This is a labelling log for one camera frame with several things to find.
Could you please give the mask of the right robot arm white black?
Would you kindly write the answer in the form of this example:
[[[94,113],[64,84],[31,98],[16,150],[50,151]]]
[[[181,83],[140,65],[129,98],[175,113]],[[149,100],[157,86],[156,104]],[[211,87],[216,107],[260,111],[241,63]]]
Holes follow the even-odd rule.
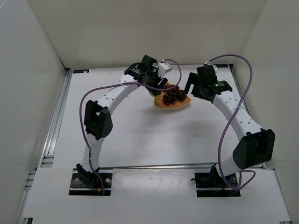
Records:
[[[272,159],[275,134],[271,129],[265,130],[256,123],[244,109],[242,100],[236,96],[227,81],[219,81],[215,65],[203,65],[196,73],[190,73],[185,92],[211,102],[227,119],[239,140],[232,155],[211,167],[207,177],[201,179],[204,187],[212,184],[228,185],[228,177],[236,172],[268,162]]]

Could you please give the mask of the dark brown fake fruit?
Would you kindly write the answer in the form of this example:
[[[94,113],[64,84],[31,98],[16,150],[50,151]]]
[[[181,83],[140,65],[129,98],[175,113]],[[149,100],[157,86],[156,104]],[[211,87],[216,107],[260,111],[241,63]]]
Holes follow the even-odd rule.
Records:
[[[177,91],[177,100],[179,101],[184,101],[186,99],[187,94],[183,90],[178,90]]]

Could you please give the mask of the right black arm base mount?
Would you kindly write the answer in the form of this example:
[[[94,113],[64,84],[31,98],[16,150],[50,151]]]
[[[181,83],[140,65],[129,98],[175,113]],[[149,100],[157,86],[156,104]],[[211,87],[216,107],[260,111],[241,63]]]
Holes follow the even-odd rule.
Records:
[[[215,165],[213,165],[209,172],[194,173],[191,178],[195,182],[197,198],[216,198],[216,197],[240,197],[240,191],[231,189],[218,175]]]

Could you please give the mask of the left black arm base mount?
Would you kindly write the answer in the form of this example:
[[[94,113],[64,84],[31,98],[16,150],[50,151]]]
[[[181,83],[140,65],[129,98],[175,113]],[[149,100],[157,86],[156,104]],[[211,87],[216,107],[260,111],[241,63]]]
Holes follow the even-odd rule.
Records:
[[[77,170],[73,170],[69,195],[71,196],[110,196],[112,190],[113,170],[99,170],[99,176],[103,181],[103,186],[94,174],[91,180],[86,180]]]

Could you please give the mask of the red fake grape bunch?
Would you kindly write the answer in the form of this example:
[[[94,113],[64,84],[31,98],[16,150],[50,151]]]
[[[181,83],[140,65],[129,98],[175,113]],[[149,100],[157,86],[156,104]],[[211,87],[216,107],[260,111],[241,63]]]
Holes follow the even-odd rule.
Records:
[[[171,104],[174,104],[175,101],[177,100],[177,96],[178,96],[178,91],[179,91],[179,87],[173,84],[166,84],[164,86],[164,89],[168,89],[171,88],[170,90],[166,90],[163,91],[164,95],[163,95],[163,103],[166,106],[169,106]]]

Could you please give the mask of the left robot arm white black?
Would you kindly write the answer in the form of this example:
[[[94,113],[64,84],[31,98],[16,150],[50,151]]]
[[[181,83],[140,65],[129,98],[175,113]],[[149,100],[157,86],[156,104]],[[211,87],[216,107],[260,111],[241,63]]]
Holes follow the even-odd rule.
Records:
[[[87,187],[102,186],[99,178],[99,156],[104,139],[113,128],[112,114],[116,107],[138,87],[144,86],[152,95],[160,94],[171,71],[166,62],[145,55],[141,62],[130,65],[117,84],[98,100],[88,100],[85,112],[80,112],[80,125],[86,143],[83,159],[76,165],[81,182]]]

